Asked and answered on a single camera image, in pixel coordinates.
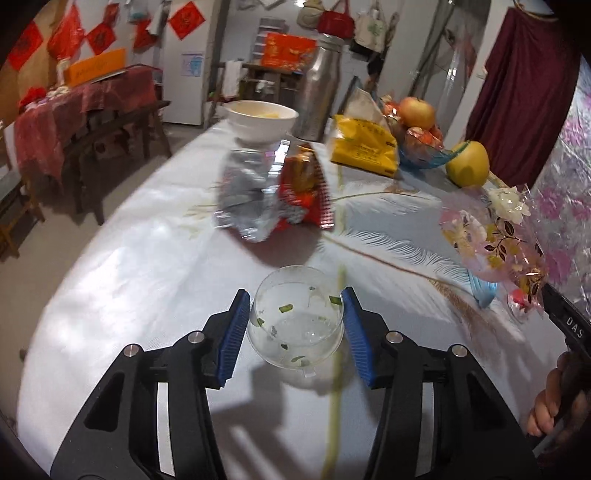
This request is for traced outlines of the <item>person right hand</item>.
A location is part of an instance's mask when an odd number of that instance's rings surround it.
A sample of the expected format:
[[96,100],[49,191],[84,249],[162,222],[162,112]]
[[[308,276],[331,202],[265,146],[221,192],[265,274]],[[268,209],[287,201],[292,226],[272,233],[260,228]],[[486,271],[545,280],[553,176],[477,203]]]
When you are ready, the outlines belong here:
[[556,367],[547,375],[545,389],[536,396],[534,406],[527,418],[526,432],[529,435],[541,437],[554,430],[562,398],[561,379],[570,364],[571,357],[570,352],[562,353],[557,359]]

